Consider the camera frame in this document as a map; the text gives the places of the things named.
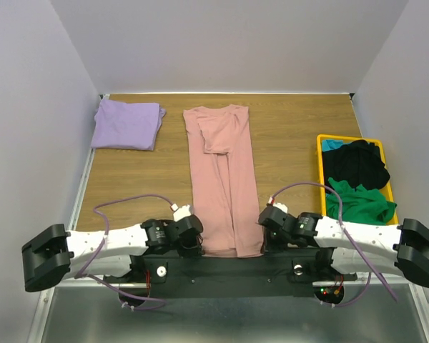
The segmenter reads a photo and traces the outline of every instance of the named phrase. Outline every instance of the folded garment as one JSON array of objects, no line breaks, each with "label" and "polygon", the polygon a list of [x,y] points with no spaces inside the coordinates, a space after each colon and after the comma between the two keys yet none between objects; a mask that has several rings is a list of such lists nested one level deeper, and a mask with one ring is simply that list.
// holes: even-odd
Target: folded garment
[{"label": "folded garment", "polygon": [[[330,186],[340,195],[343,202],[343,221],[359,224],[382,225],[393,217],[396,208],[378,189],[367,190],[363,185],[351,188],[347,181],[336,182],[329,178]],[[334,194],[326,197],[327,216],[338,219],[338,200]]]},{"label": "folded garment", "polygon": [[165,110],[157,103],[102,99],[95,115],[92,148],[154,150]]},{"label": "folded garment", "polygon": [[325,139],[322,141],[322,152],[336,150],[343,145],[343,141],[340,139]]}]

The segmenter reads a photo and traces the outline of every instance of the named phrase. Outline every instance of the metal surface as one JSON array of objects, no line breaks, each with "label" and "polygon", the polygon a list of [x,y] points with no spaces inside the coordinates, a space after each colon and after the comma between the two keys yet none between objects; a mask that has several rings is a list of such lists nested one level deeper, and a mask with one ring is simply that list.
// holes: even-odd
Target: metal surface
[{"label": "metal surface", "polygon": [[38,303],[36,304],[36,311],[34,321],[31,323],[28,343],[40,343],[43,338],[44,328],[51,308],[51,303],[54,295],[54,288],[40,292]]},{"label": "metal surface", "polygon": [[[346,287],[347,299],[362,285]],[[332,309],[293,297],[174,299],[156,312],[122,309],[102,287],[57,287],[43,342],[427,342],[410,287],[395,304],[374,284],[358,303]]]},{"label": "metal surface", "polygon": [[418,316],[420,317],[421,324],[425,336],[429,342],[429,302],[424,293],[424,288],[416,284],[410,284],[410,291],[415,301]]}]

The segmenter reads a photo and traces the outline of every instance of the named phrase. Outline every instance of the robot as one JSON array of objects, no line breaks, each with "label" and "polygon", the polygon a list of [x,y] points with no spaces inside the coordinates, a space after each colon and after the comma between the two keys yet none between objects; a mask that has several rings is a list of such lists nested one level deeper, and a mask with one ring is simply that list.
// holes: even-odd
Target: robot
[{"label": "robot", "polygon": [[[263,255],[220,259],[203,256],[203,226],[192,207],[173,204],[172,211],[173,220],[148,219],[111,232],[50,226],[22,247],[25,290],[39,292],[65,279],[92,276],[106,284],[146,282],[153,297],[164,299],[316,295],[321,302],[339,304],[342,282],[322,289],[313,284],[354,281],[356,273],[370,270],[429,288],[429,229],[415,219],[378,226],[342,223],[318,213],[294,217],[270,198],[258,220],[265,229]],[[123,304],[143,304],[125,294],[146,289],[119,289]]]}]

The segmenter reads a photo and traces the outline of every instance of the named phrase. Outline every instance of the teal cloth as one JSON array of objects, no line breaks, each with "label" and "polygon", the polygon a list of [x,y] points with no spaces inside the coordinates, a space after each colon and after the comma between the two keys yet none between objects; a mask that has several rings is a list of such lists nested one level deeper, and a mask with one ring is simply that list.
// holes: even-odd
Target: teal cloth
[{"label": "teal cloth", "polygon": [[343,144],[343,141],[340,141],[339,139],[325,139],[324,141],[322,141],[321,144],[322,152],[336,150],[340,148]]},{"label": "teal cloth", "polygon": [[[337,182],[332,177],[328,181],[342,198],[344,222],[383,225],[394,217],[397,204],[387,201],[378,189],[367,190],[362,184],[353,189],[347,181]],[[338,219],[338,208],[337,197],[329,194],[326,197],[327,216]]]}]

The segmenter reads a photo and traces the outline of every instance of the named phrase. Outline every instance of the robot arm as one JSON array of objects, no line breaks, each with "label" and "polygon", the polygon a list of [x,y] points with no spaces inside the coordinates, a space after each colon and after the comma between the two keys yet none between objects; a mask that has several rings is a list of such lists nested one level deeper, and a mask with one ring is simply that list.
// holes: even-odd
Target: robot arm
[{"label": "robot arm", "polygon": [[[369,271],[335,219],[307,212],[296,218],[278,203],[267,205],[259,223],[278,238],[299,247],[328,248],[326,262],[340,274]],[[427,227],[414,219],[405,219],[402,225],[344,224],[380,273],[404,276],[429,288]]]},{"label": "robot arm", "polygon": [[25,289],[39,292],[75,277],[103,238],[103,249],[84,273],[121,277],[131,271],[131,256],[165,254],[171,249],[181,255],[200,254],[197,237],[203,228],[191,206],[180,207],[173,217],[111,230],[106,236],[103,231],[67,232],[63,224],[52,225],[22,247]]}]

